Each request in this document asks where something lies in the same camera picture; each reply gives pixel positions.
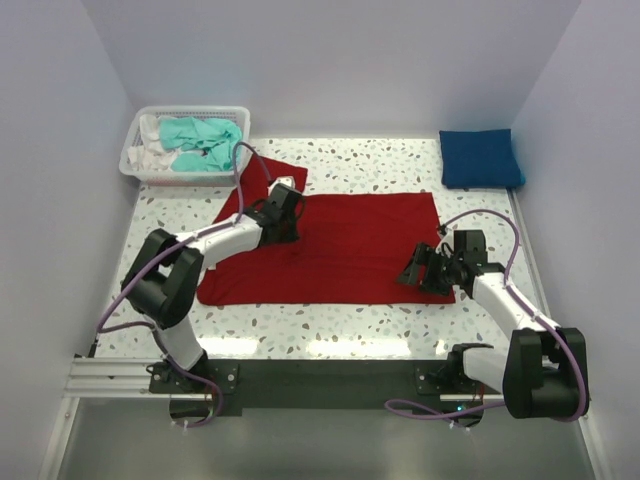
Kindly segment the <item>red t shirt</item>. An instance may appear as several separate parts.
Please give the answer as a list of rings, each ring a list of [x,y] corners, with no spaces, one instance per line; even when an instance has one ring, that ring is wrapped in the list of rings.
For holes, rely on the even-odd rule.
[[[453,292],[396,281],[417,244],[438,244],[438,226],[429,192],[310,195],[298,240],[223,260],[205,273],[197,299],[206,306],[452,304]]]

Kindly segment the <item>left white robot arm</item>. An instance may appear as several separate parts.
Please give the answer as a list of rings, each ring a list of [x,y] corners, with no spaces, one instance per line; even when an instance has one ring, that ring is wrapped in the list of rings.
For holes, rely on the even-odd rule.
[[[266,198],[240,206],[210,227],[180,235],[157,229],[147,236],[122,281],[121,294],[151,321],[178,369],[207,375],[207,353],[188,319],[201,273],[238,254],[296,241],[302,199],[293,178],[279,177]]]

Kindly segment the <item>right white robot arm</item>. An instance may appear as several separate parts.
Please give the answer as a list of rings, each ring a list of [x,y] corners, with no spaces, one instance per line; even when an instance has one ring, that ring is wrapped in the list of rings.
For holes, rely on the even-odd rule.
[[[444,365],[429,374],[433,384],[482,383],[502,394],[517,419],[575,421],[588,412],[584,335],[535,308],[509,279],[507,267],[490,261],[482,231],[449,232],[436,247],[417,244],[397,281],[436,295],[459,288],[509,342],[505,353],[485,343],[453,346]]]

